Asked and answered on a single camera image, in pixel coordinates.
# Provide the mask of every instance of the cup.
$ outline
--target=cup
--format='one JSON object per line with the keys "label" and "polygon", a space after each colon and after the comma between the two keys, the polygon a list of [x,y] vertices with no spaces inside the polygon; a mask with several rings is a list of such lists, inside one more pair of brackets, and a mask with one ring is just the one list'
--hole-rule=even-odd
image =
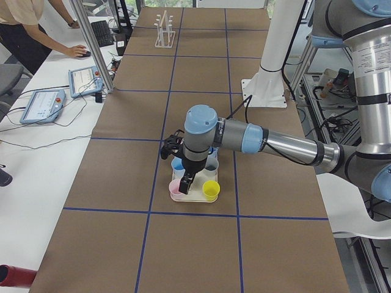
{"label": "cup", "polygon": [[219,150],[219,148],[213,148],[213,147],[210,147],[209,148],[209,153],[208,153],[208,157],[214,157],[217,159],[217,151]]}
{"label": "cup", "polygon": [[171,162],[172,171],[175,179],[182,178],[185,174],[185,168],[182,165],[182,159],[175,157]]}
{"label": "cup", "polygon": [[208,180],[202,185],[202,192],[207,201],[214,201],[220,192],[220,184],[215,180]]}
{"label": "cup", "polygon": [[2,264],[0,266],[0,286],[30,288],[36,274],[35,270]]}
{"label": "cup", "polygon": [[183,193],[181,193],[179,191],[179,185],[181,183],[181,179],[178,178],[178,179],[174,179],[173,181],[170,182],[169,184],[169,191],[172,195],[175,195],[175,196],[179,196],[179,195],[183,195]]}
{"label": "cup", "polygon": [[208,157],[206,159],[205,168],[203,173],[210,178],[216,177],[217,169],[219,168],[219,161],[215,157]]}

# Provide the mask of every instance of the robotic arm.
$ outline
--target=robotic arm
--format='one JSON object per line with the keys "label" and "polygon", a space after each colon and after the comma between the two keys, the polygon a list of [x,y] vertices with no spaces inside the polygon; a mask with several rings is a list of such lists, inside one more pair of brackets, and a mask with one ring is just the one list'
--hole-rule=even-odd
{"label": "robotic arm", "polygon": [[317,0],[313,44],[352,48],[362,143],[356,148],[323,144],[237,120],[219,118],[206,105],[192,107],[185,135],[165,140],[161,157],[182,158],[187,194],[206,163],[209,148],[266,153],[301,165],[320,166],[374,196],[391,201],[391,2],[389,0]]}

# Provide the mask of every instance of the keyboard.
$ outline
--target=keyboard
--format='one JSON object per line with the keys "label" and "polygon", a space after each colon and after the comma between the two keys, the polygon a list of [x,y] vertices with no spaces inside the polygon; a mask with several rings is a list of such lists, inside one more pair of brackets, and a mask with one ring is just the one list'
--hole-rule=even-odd
{"label": "keyboard", "polygon": [[91,23],[93,34],[97,38],[99,47],[110,46],[114,44],[108,23],[105,20]]}

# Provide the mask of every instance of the hand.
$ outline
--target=hand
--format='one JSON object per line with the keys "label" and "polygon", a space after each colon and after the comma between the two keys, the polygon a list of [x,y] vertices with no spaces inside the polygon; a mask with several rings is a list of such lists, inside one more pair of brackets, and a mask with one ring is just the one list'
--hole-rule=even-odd
{"label": "hand", "polygon": [[80,28],[80,24],[79,24],[79,21],[74,21],[71,25],[71,28],[72,29],[79,29]]}
{"label": "hand", "polygon": [[77,45],[71,48],[67,48],[65,55],[69,57],[81,57],[85,52],[87,52],[85,46]]}

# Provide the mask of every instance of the white desk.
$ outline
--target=white desk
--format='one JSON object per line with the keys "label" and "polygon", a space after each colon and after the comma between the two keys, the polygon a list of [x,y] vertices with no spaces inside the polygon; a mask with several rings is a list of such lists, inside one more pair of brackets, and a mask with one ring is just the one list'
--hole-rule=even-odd
{"label": "white desk", "polygon": [[[85,44],[80,30],[67,29],[61,40],[67,46]],[[104,59],[110,62],[117,54],[115,45],[101,49]],[[68,85],[68,70],[88,67],[93,58],[69,58],[53,51],[41,66],[26,90]],[[65,89],[68,104],[72,99]],[[24,107],[31,93],[18,99],[13,108]],[[32,125],[0,132],[0,139],[19,145],[39,147],[62,139],[91,134],[103,104],[92,96],[85,97],[87,106],[81,115],[67,127],[54,124]],[[78,98],[65,107],[56,123],[68,124],[85,105]],[[9,117],[19,123],[22,111],[11,112]],[[0,123],[0,131],[17,127],[6,117]],[[28,150],[19,146],[0,143],[0,164],[13,176],[6,187],[0,187],[0,262],[11,266],[37,270],[42,261],[50,237],[71,188],[89,138],[58,143],[48,148]],[[28,289],[0,288],[2,293],[27,292]]]}

